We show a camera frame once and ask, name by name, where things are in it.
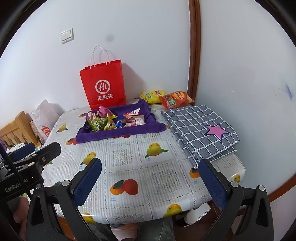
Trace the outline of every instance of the gray plaid cloth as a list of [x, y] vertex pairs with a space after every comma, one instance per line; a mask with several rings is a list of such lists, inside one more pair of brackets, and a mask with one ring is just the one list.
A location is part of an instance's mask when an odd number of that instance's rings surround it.
[[[186, 106], [161, 113], [194, 168], [202, 159], [213, 161], [236, 151], [233, 145], [239, 138], [234, 129], [205, 105]], [[229, 132], [223, 135], [222, 141], [215, 135], [206, 135], [209, 129], [205, 125], [218, 124]]]

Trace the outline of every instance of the light switch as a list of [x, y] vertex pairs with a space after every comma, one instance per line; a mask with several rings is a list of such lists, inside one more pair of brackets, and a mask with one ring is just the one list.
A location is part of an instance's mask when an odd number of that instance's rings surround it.
[[73, 29], [68, 29], [64, 32], [61, 32], [61, 42], [62, 44], [69, 42], [73, 39]]

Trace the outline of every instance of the circular white logo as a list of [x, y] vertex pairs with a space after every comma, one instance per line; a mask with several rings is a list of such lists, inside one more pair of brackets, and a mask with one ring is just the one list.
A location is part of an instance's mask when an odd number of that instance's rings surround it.
[[109, 92], [110, 88], [111, 88], [111, 85], [107, 80], [99, 80], [96, 83], [96, 91], [101, 95], [107, 94]]

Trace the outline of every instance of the wooden headboard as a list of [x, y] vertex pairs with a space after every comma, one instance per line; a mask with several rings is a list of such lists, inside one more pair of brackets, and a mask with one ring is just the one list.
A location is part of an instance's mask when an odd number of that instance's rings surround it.
[[0, 130], [0, 139], [6, 147], [24, 142], [32, 142], [36, 147], [40, 145], [31, 129], [30, 120], [23, 111]]

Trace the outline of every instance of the camouflage pants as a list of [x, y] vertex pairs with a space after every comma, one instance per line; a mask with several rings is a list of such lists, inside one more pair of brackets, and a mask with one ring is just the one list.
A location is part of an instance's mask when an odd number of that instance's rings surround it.
[[[118, 241], [108, 224], [89, 224], [100, 241]], [[175, 241], [172, 217], [139, 223], [135, 241]]]

